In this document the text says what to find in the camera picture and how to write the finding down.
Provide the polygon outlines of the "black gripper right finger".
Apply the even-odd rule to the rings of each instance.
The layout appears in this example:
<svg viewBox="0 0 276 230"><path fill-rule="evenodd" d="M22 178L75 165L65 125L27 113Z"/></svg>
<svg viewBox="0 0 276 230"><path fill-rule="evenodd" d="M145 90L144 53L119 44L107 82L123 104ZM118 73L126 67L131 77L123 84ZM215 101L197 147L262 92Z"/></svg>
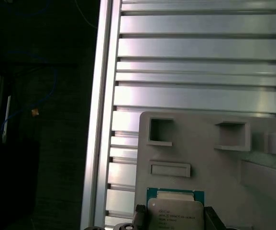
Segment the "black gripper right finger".
<svg viewBox="0 0 276 230"><path fill-rule="evenodd" d="M227 230L212 207L204 207L204 230Z"/></svg>

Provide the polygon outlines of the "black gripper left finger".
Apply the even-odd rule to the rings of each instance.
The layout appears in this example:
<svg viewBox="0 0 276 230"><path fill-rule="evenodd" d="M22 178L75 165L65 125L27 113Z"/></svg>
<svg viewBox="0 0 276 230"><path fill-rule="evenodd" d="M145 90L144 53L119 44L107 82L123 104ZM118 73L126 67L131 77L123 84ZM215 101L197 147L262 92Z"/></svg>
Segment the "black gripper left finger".
<svg viewBox="0 0 276 230"><path fill-rule="evenodd" d="M145 205L137 205L132 219L106 217L104 227L89 226L87 230L146 230L147 209Z"/></svg>

